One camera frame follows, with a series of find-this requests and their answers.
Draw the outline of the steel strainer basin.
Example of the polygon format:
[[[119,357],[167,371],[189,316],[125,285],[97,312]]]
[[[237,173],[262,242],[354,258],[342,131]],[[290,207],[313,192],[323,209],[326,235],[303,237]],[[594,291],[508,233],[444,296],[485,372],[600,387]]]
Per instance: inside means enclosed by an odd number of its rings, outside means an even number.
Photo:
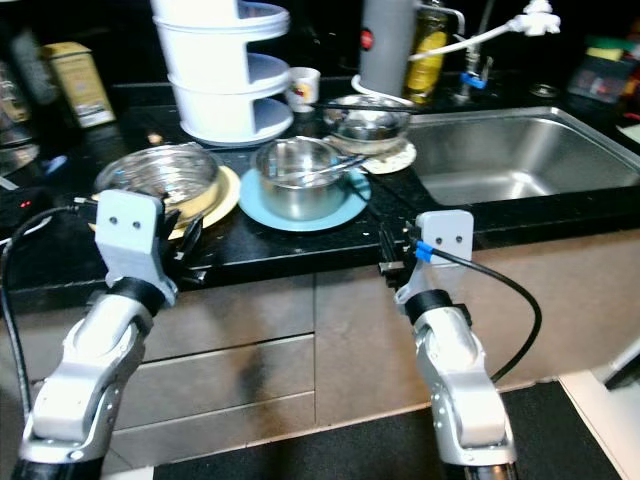
[[[145,148],[101,170],[93,191],[127,189],[160,198],[165,210],[178,212],[184,227],[202,218],[224,192],[220,160],[196,142]]]

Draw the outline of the blue plate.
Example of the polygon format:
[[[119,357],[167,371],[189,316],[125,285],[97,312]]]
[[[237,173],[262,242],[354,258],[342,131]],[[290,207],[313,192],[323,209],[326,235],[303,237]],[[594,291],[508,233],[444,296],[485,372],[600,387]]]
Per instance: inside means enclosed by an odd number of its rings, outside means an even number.
[[[319,230],[329,230],[346,224],[355,219],[366,209],[372,193],[369,179],[362,172],[348,172],[348,195],[343,204],[333,214],[316,220],[296,221],[270,212],[266,209],[265,195],[260,187],[260,174],[255,169],[247,170],[241,177],[238,205],[244,214],[250,216],[256,223],[275,230],[288,232],[310,233]]]

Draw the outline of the yellow plate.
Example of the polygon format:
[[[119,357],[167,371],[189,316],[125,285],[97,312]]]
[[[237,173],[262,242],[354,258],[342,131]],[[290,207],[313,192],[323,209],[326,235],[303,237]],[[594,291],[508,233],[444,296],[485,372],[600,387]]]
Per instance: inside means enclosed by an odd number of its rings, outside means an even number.
[[[155,161],[127,163],[116,160],[101,170],[93,183],[92,200],[105,189],[128,189],[145,193],[164,202],[165,210],[179,212],[170,241],[182,237],[192,221],[211,227],[236,207],[241,179],[228,166],[163,165]]]

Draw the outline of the floral plate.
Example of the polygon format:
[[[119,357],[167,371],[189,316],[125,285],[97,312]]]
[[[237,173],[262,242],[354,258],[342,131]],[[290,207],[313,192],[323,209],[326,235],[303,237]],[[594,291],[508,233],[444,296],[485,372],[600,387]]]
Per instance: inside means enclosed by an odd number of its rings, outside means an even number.
[[[416,147],[407,138],[393,140],[343,140],[338,137],[342,148],[348,154],[364,155],[366,163],[362,164],[365,172],[385,175],[408,168],[416,159]]]

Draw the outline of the steel tongs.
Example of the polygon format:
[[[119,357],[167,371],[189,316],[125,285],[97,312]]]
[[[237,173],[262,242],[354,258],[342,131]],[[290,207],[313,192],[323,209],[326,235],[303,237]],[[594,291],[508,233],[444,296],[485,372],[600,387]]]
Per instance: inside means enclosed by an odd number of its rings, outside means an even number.
[[[321,183],[329,182],[332,178],[342,177],[348,170],[362,166],[371,157],[369,155],[353,154],[343,156],[338,164],[325,166],[315,172],[297,172],[287,175],[280,175],[276,178],[283,186],[297,187],[297,188],[310,188],[320,186]]]

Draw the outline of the grey cabinet door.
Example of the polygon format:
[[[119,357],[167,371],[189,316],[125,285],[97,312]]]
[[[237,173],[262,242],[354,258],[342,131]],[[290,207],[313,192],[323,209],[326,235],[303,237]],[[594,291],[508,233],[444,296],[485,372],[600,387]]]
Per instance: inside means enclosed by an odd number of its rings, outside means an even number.
[[[500,380],[502,388],[594,369],[640,339],[640,230],[484,250],[474,257],[524,285],[543,311],[534,347]],[[463,271],[451,296],[474,317],[486,366],[498,369],[529,333],[529,305],[474,271]],[[428,403],[410,323],[371,268],[317,275],[315,370],[321,425]]]

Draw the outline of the steel pot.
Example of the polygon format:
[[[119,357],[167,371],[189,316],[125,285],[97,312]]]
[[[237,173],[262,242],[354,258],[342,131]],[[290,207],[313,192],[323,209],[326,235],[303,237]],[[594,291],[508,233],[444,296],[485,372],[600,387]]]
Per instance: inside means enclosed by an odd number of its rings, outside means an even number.
[[[306,221],[333,214],[347,197],[348,173],[310,188],[283,186],[278,177],[315,172],[338,164],[343,155],[323,140],[296,136],[265,143],[253,155],[253,169],[260,174],[266,209],[289,220]]]

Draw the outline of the steel bowl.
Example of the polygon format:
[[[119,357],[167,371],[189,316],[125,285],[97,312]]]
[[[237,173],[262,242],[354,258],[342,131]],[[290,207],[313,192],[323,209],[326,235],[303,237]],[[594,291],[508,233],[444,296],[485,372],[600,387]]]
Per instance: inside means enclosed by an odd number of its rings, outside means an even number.
[[[364,102],[364,104],[374,104],[378,102],[380,105],[403,105],[402,102],[384,97],[371,95],[348,95],[339,97],[330,102]],[[393,138],[406,138],[406,132],[410,127],[412,114],[401,113],[401,111],[360,111],[360,110],[324,110],[324,122],[328,127],[328,136],[326,141],[337,146],[339,150],[343,150],[342,143],[338,137],[343,140],[393,140]]]

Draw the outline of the steel sink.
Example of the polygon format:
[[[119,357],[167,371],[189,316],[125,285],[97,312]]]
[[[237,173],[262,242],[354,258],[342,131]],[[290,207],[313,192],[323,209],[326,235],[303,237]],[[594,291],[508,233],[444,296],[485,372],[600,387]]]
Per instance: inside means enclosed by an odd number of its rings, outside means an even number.
[[[558,108],[416,115],[407,140],[447,206],[640,186],[640,154]]]

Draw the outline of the white tiered storage rack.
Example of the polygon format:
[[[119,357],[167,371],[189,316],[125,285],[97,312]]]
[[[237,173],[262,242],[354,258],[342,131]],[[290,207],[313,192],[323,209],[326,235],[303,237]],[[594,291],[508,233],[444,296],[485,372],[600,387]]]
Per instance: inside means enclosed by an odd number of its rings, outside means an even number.
[[[291,127],[279,100],[289,83],[282,59],[251,52],[253,42],[285,35],[283,6],[250,0],[150,0],[180,114],[180,127],[216,146],[273,140]]]

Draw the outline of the black power strip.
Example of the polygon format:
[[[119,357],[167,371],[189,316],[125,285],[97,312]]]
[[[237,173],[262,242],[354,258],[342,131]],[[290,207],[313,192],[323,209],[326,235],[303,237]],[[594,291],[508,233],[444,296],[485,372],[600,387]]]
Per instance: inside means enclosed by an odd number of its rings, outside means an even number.
[[[49,210],[52,197],[45,187],[19,187],[0,193],[1,224],[18,224],[31,216]]]

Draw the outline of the yellow tea tin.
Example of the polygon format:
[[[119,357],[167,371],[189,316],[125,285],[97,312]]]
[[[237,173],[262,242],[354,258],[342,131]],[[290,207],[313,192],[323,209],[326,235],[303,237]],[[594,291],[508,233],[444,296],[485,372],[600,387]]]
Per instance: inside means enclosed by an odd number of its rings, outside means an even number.
[[[41,54],[67,97],[70,110],[76,114],[79,127],[93,128],[114,122],[113,106],[88,47],[77,42],[59,42],[42,46]]]

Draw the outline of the glass jar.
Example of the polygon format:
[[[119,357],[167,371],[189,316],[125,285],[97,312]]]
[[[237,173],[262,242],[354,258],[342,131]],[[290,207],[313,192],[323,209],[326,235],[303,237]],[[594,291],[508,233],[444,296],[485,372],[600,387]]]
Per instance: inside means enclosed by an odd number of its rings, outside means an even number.
[[[0,63],[1,150],[40,142],[47,136],[44,125],[18,84],[17,74]]]

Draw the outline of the clear plastic container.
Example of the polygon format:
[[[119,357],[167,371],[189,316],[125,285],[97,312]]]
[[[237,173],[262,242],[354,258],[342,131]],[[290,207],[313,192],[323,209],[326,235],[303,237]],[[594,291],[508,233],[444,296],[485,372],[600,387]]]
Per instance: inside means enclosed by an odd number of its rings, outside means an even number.
[[[588,50],[564,90],[584,99],[614,104],[625,95],[628,78],[640,67],[640,41],[588,36],[586,45]]]

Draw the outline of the white faucet diverter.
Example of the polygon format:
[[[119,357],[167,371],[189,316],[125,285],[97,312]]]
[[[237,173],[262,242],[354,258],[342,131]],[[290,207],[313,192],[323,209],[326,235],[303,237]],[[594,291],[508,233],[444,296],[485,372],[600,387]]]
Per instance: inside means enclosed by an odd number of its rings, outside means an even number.
[[[550,0],[529,0],[522,13],[508,20],[506,27],[511,32],[529,37],[558,35],[561,18],[553,12]]]

